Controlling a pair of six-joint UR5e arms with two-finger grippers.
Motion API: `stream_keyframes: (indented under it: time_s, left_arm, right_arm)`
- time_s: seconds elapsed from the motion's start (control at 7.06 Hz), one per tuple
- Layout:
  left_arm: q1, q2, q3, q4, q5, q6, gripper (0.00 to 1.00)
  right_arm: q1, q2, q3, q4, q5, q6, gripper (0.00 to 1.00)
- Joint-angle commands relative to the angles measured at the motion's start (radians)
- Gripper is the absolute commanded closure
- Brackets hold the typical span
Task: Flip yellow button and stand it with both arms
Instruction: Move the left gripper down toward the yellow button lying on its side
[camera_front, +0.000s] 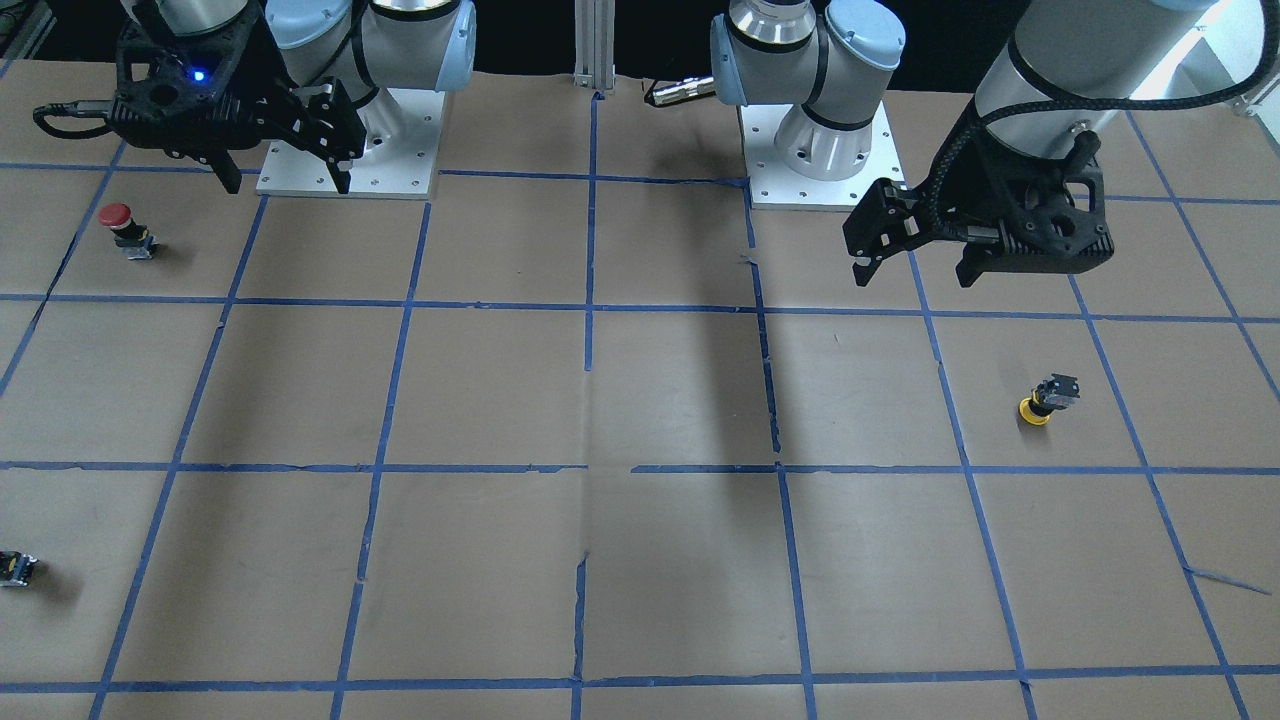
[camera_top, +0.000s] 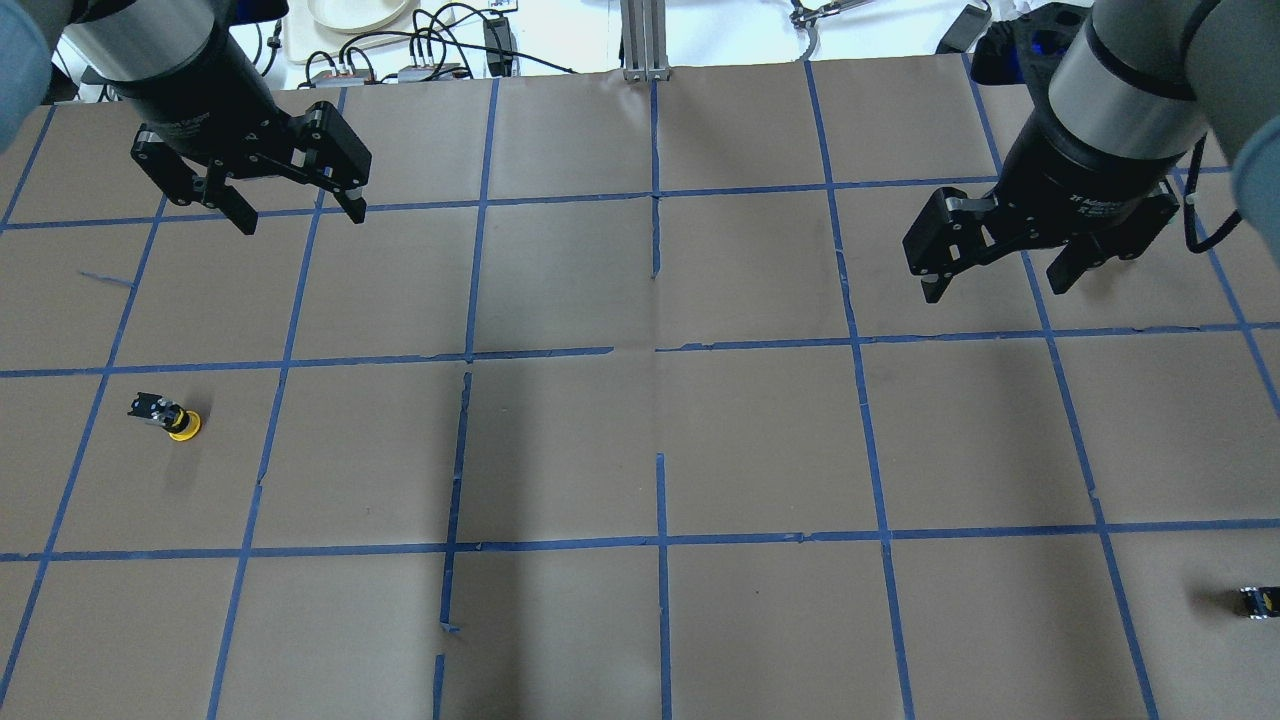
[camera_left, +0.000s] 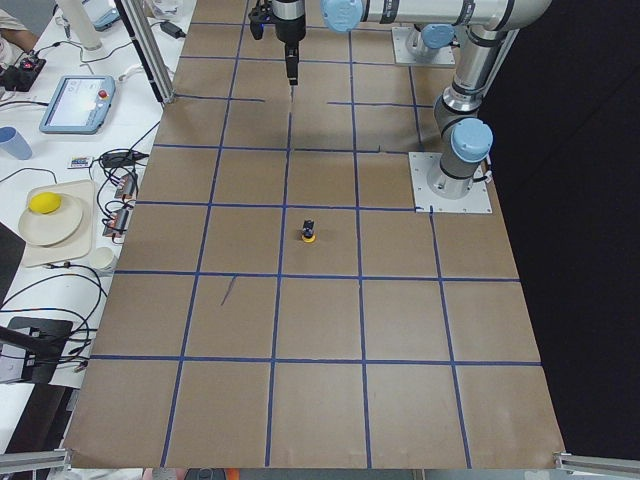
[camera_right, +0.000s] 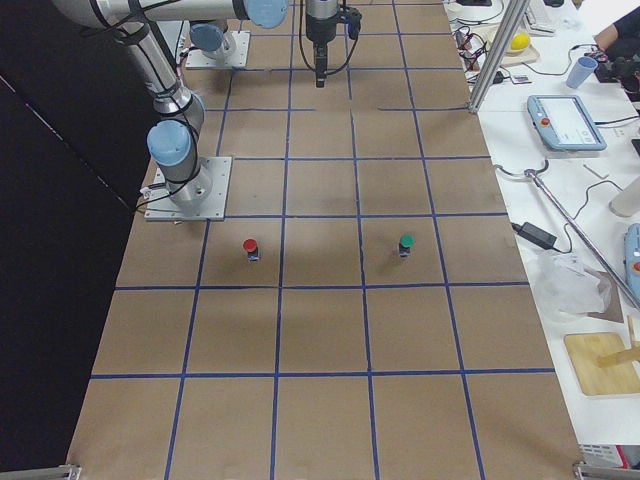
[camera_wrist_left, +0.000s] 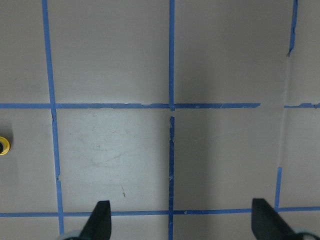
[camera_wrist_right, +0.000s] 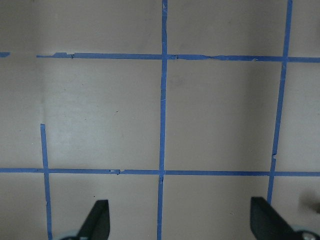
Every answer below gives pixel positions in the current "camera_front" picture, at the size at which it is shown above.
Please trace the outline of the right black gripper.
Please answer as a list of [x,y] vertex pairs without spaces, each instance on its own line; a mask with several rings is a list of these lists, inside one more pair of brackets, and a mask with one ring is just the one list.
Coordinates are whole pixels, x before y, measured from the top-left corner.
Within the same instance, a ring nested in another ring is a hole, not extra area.
[[367,138],[340,79],[294,88],[264,15],[133,15],[108,126],[137,149],[206,167],[278,138],[323,161],[338,193]]

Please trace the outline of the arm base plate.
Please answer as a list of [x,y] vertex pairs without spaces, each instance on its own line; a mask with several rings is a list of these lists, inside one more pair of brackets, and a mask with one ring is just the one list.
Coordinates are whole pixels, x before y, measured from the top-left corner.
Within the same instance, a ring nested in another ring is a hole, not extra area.
[[754,208],[850,211],[877,179],[905,181],[884,105],[854,131],[818,126],[794,105],[739,114]]
[[358,110],[367,129],[364,155],[349,168],[349,192],[340,193],[315,156],[288,143],[271,143],[256,192],[273,197],[428,200],[451,95],[431,90],[384,88]]

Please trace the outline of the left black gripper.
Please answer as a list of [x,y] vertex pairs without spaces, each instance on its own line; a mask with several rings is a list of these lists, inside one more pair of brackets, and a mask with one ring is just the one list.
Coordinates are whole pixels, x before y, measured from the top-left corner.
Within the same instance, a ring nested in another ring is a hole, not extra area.
[[[852,278],[867,287],[883,260],[933,240],[965,242],[960,286],[986,273],[1079,274],[1110,260],[1101,140],[1078,135],[1062,159],[1030,158],[975,129],[954,131],[934,156],[925,191],[876,179],[844,222]],[[924,215],[925,200],[937,210]]]

